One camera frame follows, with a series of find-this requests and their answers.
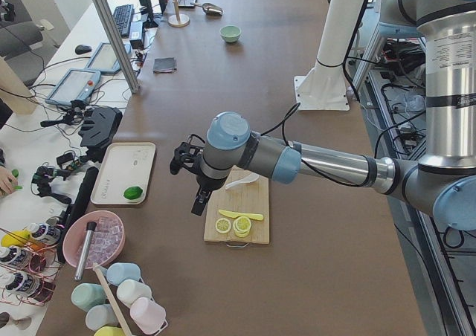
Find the wooden cutting board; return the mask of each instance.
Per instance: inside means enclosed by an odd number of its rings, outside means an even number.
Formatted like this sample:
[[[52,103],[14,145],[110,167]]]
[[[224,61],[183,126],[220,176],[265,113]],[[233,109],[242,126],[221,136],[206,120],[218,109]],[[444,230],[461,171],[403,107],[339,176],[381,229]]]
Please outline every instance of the wooden cutting board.
[[[234,167],[225,183],[240,180],[249,175],[249,171]],[[214,191],[207,207],[207,217],[205,219],[205,233],[203,239],[207,242],[248,242],[269,244],[269,189],[268,179],[260,178],[250,184],[240,184],[225,190],[225,185]],[[251,220],[251,231],[244,238],[237,237],[231,228],[226,234],[218,233],[215,229],[215,222],[224,216],[218,210],[229,210],[244,213],[261,213],[264,216],[262,221]]]

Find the yellow knife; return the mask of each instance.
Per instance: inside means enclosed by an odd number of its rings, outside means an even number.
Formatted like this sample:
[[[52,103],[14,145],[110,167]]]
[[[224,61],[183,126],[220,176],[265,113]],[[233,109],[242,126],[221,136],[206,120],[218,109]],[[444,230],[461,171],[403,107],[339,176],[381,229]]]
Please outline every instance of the yellow knife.
[[[235,219],[239,216],[246,216],[249,219],[254,219],[255,221],[262,221],[264,219],[264,216],[261,213],[244,213],[227,210],[218,210],[218,212],[223,216],[230,217],[231,219]]]

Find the small bowl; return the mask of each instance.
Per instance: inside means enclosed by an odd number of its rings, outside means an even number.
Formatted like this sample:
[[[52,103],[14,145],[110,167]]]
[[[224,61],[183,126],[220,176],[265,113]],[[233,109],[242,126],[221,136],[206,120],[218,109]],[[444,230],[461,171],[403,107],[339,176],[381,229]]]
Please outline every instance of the small bowl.
[[[110,223],[114,227],[102,230],[101,229],[102,225],[100,224],[101,219],[110,220]],[[94,233],[97,233],[97,232],[104,233],[105,238],[107,237],[108,239],[111,239],[111,241],[114,239],[114,241],[111,242],[110,244],[111,247],[109,249],[111,250],[107,252],[103,252],[100,258],[98,257],[98,259],[93,259],[92,261],[90,261],[90,258],[88,258],[86,269],[92,269],[92,262],[96,262],[99,265],[110,264],[114,259],[118,257],[119,253],[124,248],[124,244],[126,243],[126,234],[124,232],[124,225],[118,215],[116,215],[115,213],[111,211],[105,211],[105,210],[93,211],[93,212],[87,213],[83,217],[78,219],[75,223],[73,223],[73,225],[69,228],[62,245],[62,251],[65,256],[66,262],[68,262],[69,265],[75,268],[77,266],[79,255],[80,255],[78,251],[81,245],[83,244],[84,238],[86,236],[86,225],[88,222],[91,222],[91,221],[94,221],[97,223],[97,227]]]
[[[225,42],[231,44],[238,41],[241,35],[241,29],[234,25],[224,26],[220,29],[220,35]]]

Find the computer mouse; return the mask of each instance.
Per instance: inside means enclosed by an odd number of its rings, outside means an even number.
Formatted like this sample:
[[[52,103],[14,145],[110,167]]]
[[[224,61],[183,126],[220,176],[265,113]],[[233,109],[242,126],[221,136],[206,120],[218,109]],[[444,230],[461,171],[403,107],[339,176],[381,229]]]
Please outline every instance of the computer mouse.
[[[82,55],[85,54],[86,52],[91,52],[92,48],[91,46],[88,45],[78,45],[75,49],[74,52],[76,55]]]

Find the black keyboard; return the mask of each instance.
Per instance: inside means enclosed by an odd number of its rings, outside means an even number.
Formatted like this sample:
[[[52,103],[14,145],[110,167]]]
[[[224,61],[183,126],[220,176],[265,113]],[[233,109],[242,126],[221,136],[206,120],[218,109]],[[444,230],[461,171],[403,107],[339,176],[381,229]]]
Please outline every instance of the black keyboard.
[[[134,5],[120,5],[114,9],[112,16],[116,21],[119,34],[122,37],[129,37],[129,33],[131,31],[131,21],[132,17],[134,16]]]

